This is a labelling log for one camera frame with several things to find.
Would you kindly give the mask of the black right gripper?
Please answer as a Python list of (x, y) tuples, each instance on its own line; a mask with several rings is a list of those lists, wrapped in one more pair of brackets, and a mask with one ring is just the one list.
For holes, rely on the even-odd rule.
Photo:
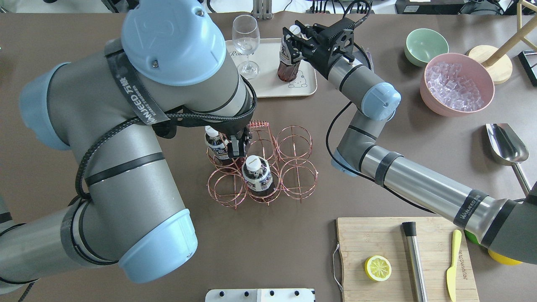
[[(351, 45), (341, 48), (331, 46), (330, 26), (318, 23), (312, 26), (304, 25), (298, 20), (294, 24), (298, 27), (284, 27), (282, 29), (282, 57), (301, 57), (303, 55), (305, 60), (325, 78), (328, 78), (330, 70), (341, 57), (350, 62), (355, 60), (353, 55), (354, 35)], [(292, 40), (292, 36), (302, 37), (302, 33), (307, 39), (296, 38), (295, 41)]]

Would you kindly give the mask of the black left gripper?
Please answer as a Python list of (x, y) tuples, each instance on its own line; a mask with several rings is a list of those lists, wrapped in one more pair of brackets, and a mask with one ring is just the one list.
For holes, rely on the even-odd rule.
[(249, 151), (252, 135), (249, 130), (242, 130), (240, 133), (227, 137), (227, 154), (230, 159), (245, 157)]

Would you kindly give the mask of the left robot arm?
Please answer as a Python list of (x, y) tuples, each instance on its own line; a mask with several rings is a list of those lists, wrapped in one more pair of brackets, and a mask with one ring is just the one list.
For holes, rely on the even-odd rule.
[(256, 101), (196, 0), (140, 0), (104, 50), (27, 84), (23, 122), (73, 151), (77, 194), (27, 224), (1, 204), (1, 294), (84, 267), (119, 264), (140, 284), (182, 266), (198, 240), (157, 138), (209, 125), (245, 156)]

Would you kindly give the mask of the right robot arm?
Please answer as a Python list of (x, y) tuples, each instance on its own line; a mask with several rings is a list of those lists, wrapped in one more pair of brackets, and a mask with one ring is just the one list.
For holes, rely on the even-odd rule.
[(354, 43), (356, 24), (349, 18), (330, 26), (295, 21), (282, 29), (284, 49), (291, 60), (310, 63), (357, 107), (341, 142), (330, 152), (333, 166), (443, 216), (475, 235), (485, 248), (535, 264), (536, 189), (520, 202), (497, 200), (377, 145), (401, 95), (370, 69), (365, 51)]

